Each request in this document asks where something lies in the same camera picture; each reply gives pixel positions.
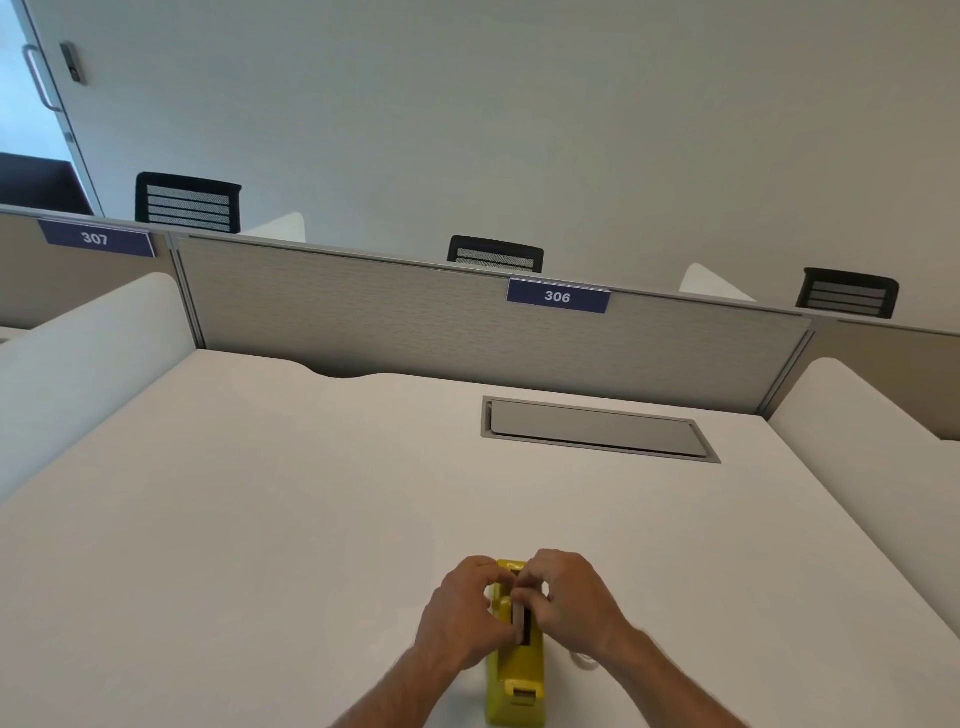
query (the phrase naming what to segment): person's right hand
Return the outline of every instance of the person's right hand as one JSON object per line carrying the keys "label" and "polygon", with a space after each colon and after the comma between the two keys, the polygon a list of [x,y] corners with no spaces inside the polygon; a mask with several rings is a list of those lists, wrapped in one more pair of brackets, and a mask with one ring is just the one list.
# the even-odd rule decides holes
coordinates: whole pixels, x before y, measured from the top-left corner
{"label": "person's right hand", "polygon": [[[549,596],[541,590],[544,582]],[[534,613],[544,634],[601,662],[633,629],[603,579],[579,553],[542,548],[516,579],[512,597]]]}

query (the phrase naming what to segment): workstation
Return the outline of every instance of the workstation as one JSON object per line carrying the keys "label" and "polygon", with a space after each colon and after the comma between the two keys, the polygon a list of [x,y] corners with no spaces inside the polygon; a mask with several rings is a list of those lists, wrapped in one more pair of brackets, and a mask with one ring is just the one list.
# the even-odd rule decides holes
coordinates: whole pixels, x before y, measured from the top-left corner
{"label": "workstation", "polygon": [[[97,221],[151,240],[121,269],[40,217],[0,216],[0,722],[325,725],[461,558],[541,546],[750,724],[960,720],[955,334]],[[548,725],[637,721],[544,653]]]}

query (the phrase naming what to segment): blue sign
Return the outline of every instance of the blue sign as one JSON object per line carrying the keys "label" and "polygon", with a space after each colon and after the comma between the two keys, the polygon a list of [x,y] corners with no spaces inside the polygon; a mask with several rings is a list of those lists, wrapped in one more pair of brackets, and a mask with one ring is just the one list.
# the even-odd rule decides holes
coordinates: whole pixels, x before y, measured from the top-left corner
{"label": "blue sign", "polygon": [[62,220],[40,220],[43,235],[50,245],[68,248],[86,248],[91,251],[123,253],[156,257],[150,234],[145,231],[125,231],[101,228],[87,223],[67,223]]}
{"label": "blue sign", "polygon": [[510,279],[507,301],[531,303],[550,308],[570,308],[574,311],[606,313],[610,291],[603,288],[583,288],[567,283],[546,280]]}

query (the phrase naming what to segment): person's left arm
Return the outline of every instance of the person's left arm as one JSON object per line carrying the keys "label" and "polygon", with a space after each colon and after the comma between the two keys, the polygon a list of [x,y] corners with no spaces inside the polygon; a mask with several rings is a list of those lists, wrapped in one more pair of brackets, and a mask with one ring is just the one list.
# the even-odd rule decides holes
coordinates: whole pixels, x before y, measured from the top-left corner
{"label": "person's left arm", "polygon": [[462,670],[516,640],[514,628],[490,613],[484,596],[492,583],[514,581],[487,556],[461,562],[423,610],[414,646],[331,728],[422,728]]}

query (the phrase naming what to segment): door handle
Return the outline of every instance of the door handle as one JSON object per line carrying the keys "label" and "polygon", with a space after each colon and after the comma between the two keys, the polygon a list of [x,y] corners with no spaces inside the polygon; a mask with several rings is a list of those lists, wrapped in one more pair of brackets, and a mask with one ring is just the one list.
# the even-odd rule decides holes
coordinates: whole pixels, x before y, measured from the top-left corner
{"label": "door handle", "polygon": [[63,109],[60,107],[55,107],[50,101],[50,97],[47,96],[47,89],[43,86],[43,81],[40,79],[40,73],[36,70],[36,64],[34,63],[34,53],[40,53],[40,49],[27,43],[23,46],[23,60],[27,63],[27,69],[30,71],[30,78],[34,80],[34,86],[36,86],[36,94],[40,97],[40,103],[45,106],[50,111],[55,111],[56,113],[63,113]]}

